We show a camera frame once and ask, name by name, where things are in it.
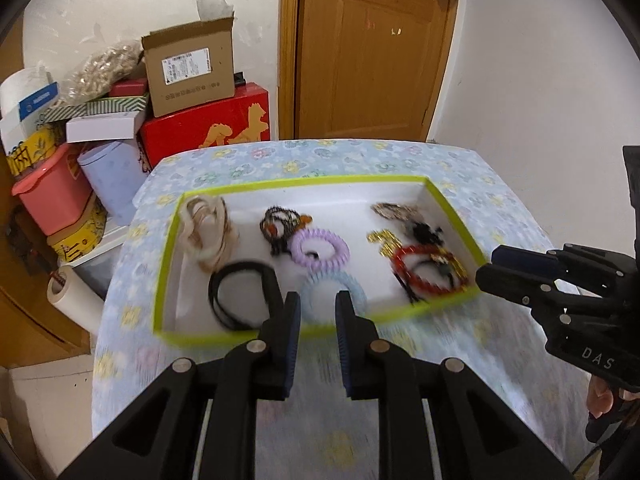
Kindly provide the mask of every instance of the human hand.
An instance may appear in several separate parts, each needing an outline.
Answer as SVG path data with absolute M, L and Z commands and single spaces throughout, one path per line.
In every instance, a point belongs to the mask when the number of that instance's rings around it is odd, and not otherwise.
M 640 399 L 640 394 L 632 394 L 622 389 L 619 391 L 619 395 L 622 400 Z M 609 389 L 607 381 L 592 375 L 587 391 L 587 409 L 595 418 L 600 418 L 603 413 L 609 412 L 612 406 L 613 393 Z

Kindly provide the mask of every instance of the blue label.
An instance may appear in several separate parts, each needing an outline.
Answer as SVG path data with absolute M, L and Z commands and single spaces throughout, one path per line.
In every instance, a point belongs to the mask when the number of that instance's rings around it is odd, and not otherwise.
M 38 108 L 47 104 L 56 95 L 58 95 L 58 83 L 51 83 L 20 101 L 18 104 L 20 122 L 33 114 Z

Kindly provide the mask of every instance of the white wall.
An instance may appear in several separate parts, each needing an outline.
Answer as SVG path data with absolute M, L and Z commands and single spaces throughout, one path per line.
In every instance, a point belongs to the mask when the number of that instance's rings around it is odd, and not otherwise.
M 269 91 L 276 135 L 278 0 L 226 1 L 236 10 L 235 70 Z M 197 19 L 196 0 L 32 0 L 24 14 L 24 62 L 43 61 L 59 78 L 108 44 Z
M 453 25 L 453 35 L 451 37 L 451 46 L 449 48 L 449 57 L 447 57 L 447 66 L 442 77 L 442 85 L 436 102 L 436 109 L 433 111 L 431 124 L 429 125 L 429 133 L 427 140 L 435 139 L 437 132 L 440 130 L 442 115 L 446 108 L 447 95 L 451 87 L 451 81 L 456 73 L 456 61 L 460 53 L 460 42 L 462 40 L 462 31 L 465 28 L 466 3 L 469 0 L 458 0 L 458 10 L 456 11 L 456 21 Z
M 640 61 L 601 0 L 467 0 L 431 135 L 477 150 L 556 244 L 632 254 Z

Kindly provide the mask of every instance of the floral tablecloth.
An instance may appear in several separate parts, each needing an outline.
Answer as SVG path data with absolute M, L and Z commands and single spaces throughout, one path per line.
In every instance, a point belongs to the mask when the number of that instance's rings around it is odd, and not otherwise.
M 537 251 L 552 247 L 509 187 L 469 150 L 401 141 L 288 140 L 170 156 L 136 195 L 138 212 L 107 294 L 94 366 L 94 434 L 175 358 L 202 362 L 228 350 L 172 348 L 151 333 L 161 253 L 180 194 L 338 174 L 427 176 L 487 255 L 499 244 Z M 542 329 L 525 307 L 481 294 L 440 314 L 378 329 L 415 357 L 432 362 L 461 358 L 568 466 L 588 450 L 583 437 L 586 375 L 546 354 Z M 345 397 L 334 336 L 302 340 L 290 398 L 258 403 L 256 478 L 377 477 L 377 403 Z

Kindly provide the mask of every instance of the striped box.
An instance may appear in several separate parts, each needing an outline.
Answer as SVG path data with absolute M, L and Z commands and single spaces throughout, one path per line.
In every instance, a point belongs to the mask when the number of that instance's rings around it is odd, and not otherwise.
M 149 94 L 132 97 L 105 97 L 94 99 L 82 105 L 50 108 L 44 114 L 44 122 L 65 121 L 74 117 L 114 114 L 117 112 L 139 112 L 146 109 Z

